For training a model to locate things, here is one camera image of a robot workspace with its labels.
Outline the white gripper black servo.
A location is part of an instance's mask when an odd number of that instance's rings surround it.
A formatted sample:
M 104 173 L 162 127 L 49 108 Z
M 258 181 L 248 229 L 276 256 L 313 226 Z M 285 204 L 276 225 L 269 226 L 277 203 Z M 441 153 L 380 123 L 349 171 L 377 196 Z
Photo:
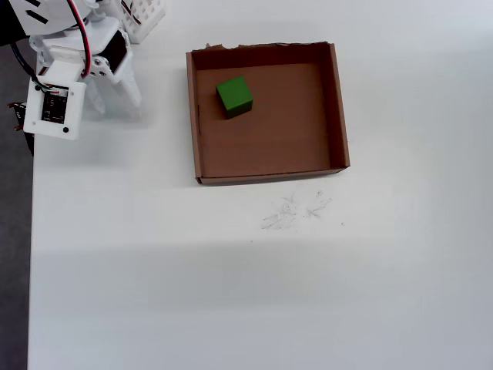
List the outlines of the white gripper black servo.
M 141 92 L 132 73 L 132 49 L 128 35 L 119 20 L 105 17 L 86 25 L 90 51 L 90 70 L 83 82 L 87 85 L 86 95 L 93 108 L 100 114 L 106 105 L 96 84 L 97 79 L 121 79 L 113 87 L 134 108 L 141 106 Z M 54 60 L 72 62 L 85 67 L 86 54 L 79 30 L 65 30 L 44 39 L 44 46 Z

